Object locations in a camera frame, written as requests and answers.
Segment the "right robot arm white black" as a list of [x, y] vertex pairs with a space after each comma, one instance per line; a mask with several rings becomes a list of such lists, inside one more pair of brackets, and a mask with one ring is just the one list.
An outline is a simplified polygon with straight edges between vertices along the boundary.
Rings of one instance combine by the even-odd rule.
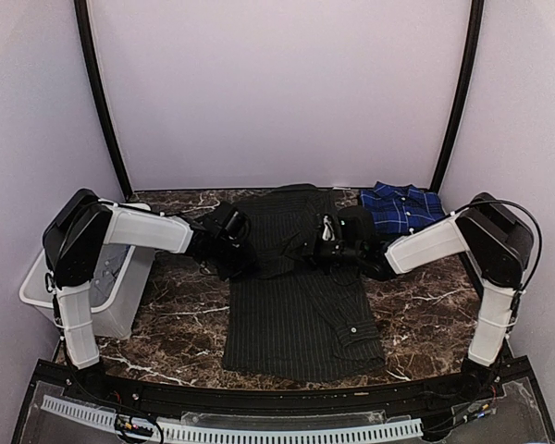
[[330, 271], [352, 265], [371, 279], [388, 281], [415, 268], [465, 253], [483, 288], [477, 325], [467, 360], [477, 364], [458, 375], [453, 392], [473, 401], [489, 385], [490, 367], [518, 317], [518, 308], [542, 252], [542, 232], [534, 217], [514, 214], [518, 204], [480, 193], [468, 204], [414, 234], [390, 240], [376, 233], [360, 205], [315, 219], [300, 249], [307, 263]]

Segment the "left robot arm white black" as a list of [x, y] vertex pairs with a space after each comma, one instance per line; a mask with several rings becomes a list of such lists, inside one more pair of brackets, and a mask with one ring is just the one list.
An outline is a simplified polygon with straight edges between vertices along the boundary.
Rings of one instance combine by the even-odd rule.
[[100, 354], [93, 333], [90, 288], [100, 253], [109, 244], [129, 245], [186, 255], [212, 266], [222, 281], [254, 271], [257, 256], [249, 242], [250, 218], [228, 202], [190, 218], [129, 203], [115, 203], [89, 189], [78, 190], [43, 233], [55, 319], [63, 334], [69, 365], [81, 370], [77, 390], [92, 403], [112, 395], [111, 381], [92, 366]]

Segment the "black pinstriped long sleeve shirt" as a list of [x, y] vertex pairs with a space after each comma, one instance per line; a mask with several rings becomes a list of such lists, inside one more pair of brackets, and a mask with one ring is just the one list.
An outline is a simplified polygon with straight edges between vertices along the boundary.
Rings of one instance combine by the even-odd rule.
[[354, 268], [326, 275], [300, 256], [323, 216], [337, 213], [333, 194], [290, 185], [236, 205], [251, 220], [258, 269], [229, 284], [224, 368], [301, 382], [382, 368], [376, 320]]

